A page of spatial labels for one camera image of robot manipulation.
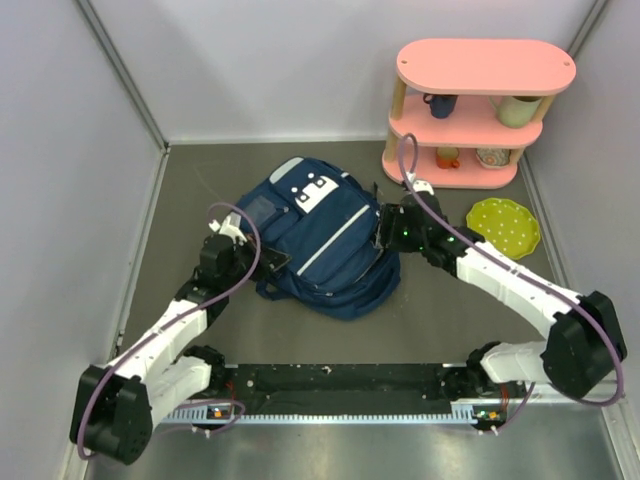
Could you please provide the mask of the navy blue student backpack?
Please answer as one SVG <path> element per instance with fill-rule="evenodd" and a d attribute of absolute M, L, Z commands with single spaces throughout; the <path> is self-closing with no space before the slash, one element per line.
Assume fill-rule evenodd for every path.
<path fill-rule="evenodd" d="M 398 253 L 374 244 L 380 205 L 338 166 L 293 157 L 237 202 L 240 228 L 289 262 L 256 284 L 268 300 L 296 299 L 339 320 L 382 305 L 400 283 Z"/>

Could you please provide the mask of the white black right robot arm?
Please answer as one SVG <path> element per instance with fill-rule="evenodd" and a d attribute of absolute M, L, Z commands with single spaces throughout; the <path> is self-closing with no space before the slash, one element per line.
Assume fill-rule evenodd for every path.
<path fill-rule="evenodd" d="M 467 227 L 453 227 L 429 192 L 381 206 L 377 246 L 419 253 L 430 265 L 473 285 L 511 309 L 540 334 L 538 342 L 494 341 L 466 361 L 467 384 L 487 396 L 502 384 L 546 383 L 579 402 L 608 375 L 623 379 L 626 347 L 611 300 L 559 287 L 502 255 Z"/>

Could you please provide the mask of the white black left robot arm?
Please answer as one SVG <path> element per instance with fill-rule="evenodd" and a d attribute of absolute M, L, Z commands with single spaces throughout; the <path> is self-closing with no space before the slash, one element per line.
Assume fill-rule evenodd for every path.
<path fill-rule="evenodd" d="M 254 236 L 207 237 L 198 265 L 162 317 L 117 358 L 81 374 L 69 434 L 79 456 L 102 454 L 130 465 L 165 417 L 195 395 L 220 394 L 227 382 L 223 355 L 192 340 L 212 326 L 242 284 L 290 260 Z"/>

